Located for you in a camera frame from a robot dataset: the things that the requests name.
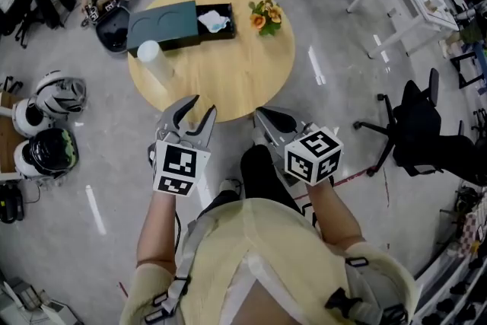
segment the yellow flower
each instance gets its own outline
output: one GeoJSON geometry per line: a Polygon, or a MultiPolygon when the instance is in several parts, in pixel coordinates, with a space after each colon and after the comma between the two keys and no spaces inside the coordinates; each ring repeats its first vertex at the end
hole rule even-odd
{"type": "Polygon", "coordinates": [[[252,25],[252,27],[255,27],[257,30],[260,30],[266,24],[266,17],[264,17],[263,15],[251,14],[250,24],[252,25]]]}
{"type": "Polygon", "coordinates": [[[281,13],[282,10],[278,6],[273,6],[269,10],[267,10],[267,13],[269,14],[269,18],[272,19],[272,22],[280,24],[281,23],[281,13]]]}

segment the gray floor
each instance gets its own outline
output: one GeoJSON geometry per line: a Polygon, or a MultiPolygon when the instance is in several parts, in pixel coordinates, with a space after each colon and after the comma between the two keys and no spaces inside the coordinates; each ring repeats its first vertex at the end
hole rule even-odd
{"type": "MultiPolygon", "coordinates": [[[[132,8],[143,9],[152,1],[135,0],[132,8]]],[[[384,40],[394,32],[381,0],[365,0],[354,14],[345,12],[351,0],[277,1],[293,26],[296,59],[287,83],[270,103],[338,128],[345,153],[337,180],[374,164],[384,146],[384,137],[377,133],[352,129],[357,119],[385,124],[385,107],[375,94],[387,93],[398,103],[409,79],[426,87],[431,67],[440,72],[442,133],[456,133],[463,119],[468,134],[472,111],[485,105],[485,100],[476,93],[478,85],[458,90],[454,69],[441,57],[437,44],[408,58],[404,45],[398,43],[387,50],[387,64],[380,56],[373,60],[366,56],[376,45],[373,34],[384,40]],[[324,86],[315,82],[307,54],[310,46],[326,77],[324,86]]],[[[7,276],[20,276],[45,289],[69,304],[85,323],[95,325],[118,321],[123,307],[118,283],[130,285],[138,234],[151,195],[146,148],[160,114],[135,89],[126,57],[109,55],[92,30],[79,27],[80,22],[76,9],[65,29],[35,27],[26,50],[13,36],[0,41],[2,75],[24,80],[24,94],[53,69],[81,76],[89,88],[88,107],[72,122],[80,164],[61,185],[43,189],[40,202],[27,206],[25,221],[0,226],[0,268],[7,276]],[[95,224],[88,185],[106,234],[95,224]]],[[[405,45],[417,39],[421,34],[410,37],[405,45]]],[[[239,158],[251,145],[251,128],[249,119],[215,127],[210,143],[213,155],[206,168],[212,196],[222,178],[238,175],[239,158]]],[[[449,173],[411,178],[388,160],[375,177],[359,177],[337,192],[370,242],[418,272],[450,224],[438,210],[451,206],[459,182],[449,173]]],[[[36,199],[33,183],[25,184],[25,196],[36,199]]],[[[198,194],[178,200],[183,223],[206,202],[198,194]]]]}

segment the checkered cloth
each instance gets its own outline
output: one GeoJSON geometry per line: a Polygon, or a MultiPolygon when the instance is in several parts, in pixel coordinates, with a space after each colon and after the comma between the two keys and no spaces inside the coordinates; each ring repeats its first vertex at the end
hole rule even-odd
{"type": "Polygon", "coordinates": [[[463,233],[460,238],[457,255],[459,257],[467,256],[470,253],[472,244],[476,239],[477,231],[482,226],[485,234],[485,216],[487,215],[487,196],[482,198],[481,203],[476,210],[470,212],[465,216],[465,224],[463,225],[463,233]]]}

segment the white marker cube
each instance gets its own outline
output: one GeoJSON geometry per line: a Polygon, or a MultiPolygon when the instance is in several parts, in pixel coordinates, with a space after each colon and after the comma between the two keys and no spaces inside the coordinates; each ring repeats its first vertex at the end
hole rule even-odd
{"type": "Polygon", "coordinates": [[[188,148],[157,140],[152,189],[160,193],[189,196],[198,184],[210,155],[208,149],[188,148]]]}
{"type": "Polygon", "coordinates": [[[314,186],[338,169],[342,150],[342,142],[323,127],[285,146],[285,171],[314,186]]]}

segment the white bottle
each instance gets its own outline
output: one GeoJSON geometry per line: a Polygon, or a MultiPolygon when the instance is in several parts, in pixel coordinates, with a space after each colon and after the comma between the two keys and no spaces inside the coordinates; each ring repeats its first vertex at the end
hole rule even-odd
{"type": "Polygon", "coordinates": [[[137,57],[143,66],[157,79],[165,85],[172,77],[174,70],[166,60],[166,56],[159,44],[155,41],[145,41],[137,49],[137,57]]]}

